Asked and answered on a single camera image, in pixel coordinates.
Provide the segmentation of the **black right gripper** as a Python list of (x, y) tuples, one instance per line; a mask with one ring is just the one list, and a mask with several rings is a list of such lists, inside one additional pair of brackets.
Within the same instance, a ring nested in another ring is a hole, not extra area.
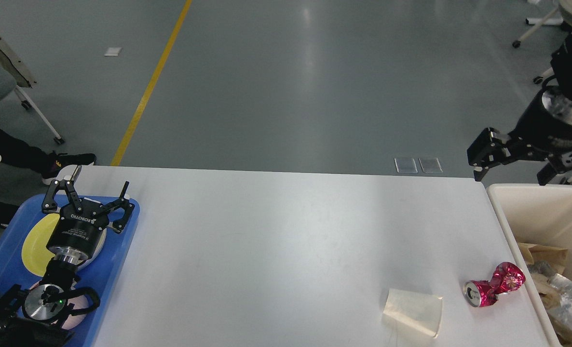
[(572, 151), (572, 100), (553, 85), (539, 90), (509, 134), (484, 128), (467, 148), (467, 160), (476, 182), (498, 165), (546, 160), (537, 173), (537, 182), (545, 186), (557, 175), (572, 171), (572, 152), (566, 158), (549, 152), (568, 151)]

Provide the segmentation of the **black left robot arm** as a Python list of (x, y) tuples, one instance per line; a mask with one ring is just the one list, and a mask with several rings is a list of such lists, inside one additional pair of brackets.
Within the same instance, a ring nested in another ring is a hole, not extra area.
[(0, 239), (0, 347), (89, 347), (136, 230), (127, 195), (83, 196), (71, 176), (26, 200)]

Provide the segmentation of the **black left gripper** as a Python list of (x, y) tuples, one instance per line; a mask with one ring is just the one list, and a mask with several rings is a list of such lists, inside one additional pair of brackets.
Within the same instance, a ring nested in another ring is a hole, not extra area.
[[(105, 229), (123, 233), (136, 205), (126, 195), (130, 182), (125, 181), (118, 198), (107, 204), (88, 202), (83, 207), (74, 186), (82, 167), (77, 165), (69, 178), (55, 179), (50, 183), (41, 203), (41, 211), (44, 214), (61, 214), (46, 248), (55, 255), (72, 257), (77, 263), (90, 263), (105, 246)], [(64, 206), (55, 201), (59, 191), (63, 191), (67, 198), (68, 203)], [(117, 210), (123, 211), (122, 217), (110, 220), (109, 215)]]

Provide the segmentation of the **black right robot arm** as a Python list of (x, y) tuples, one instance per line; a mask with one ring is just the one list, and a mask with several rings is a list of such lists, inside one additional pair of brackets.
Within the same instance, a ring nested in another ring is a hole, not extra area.
[(551, 68), (553, 73), (542, 81), (512, 131), (484, 128), (471, 143), (467, 158), (474, 180), (518, 160), (545, 162), (537, 173), (541, 186), (572, 171), (572, 30), (552, 53)]

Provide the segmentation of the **red object under arm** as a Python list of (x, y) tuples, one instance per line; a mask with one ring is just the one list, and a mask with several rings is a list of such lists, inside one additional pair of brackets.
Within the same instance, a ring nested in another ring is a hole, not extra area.
[(470, 280), (464, 283), (462, 293), (473, 307), (494, 305), (500, 295), (519, 290), (526, 282), (526, 275), (512, 262), (496, 266), (489, 280)]

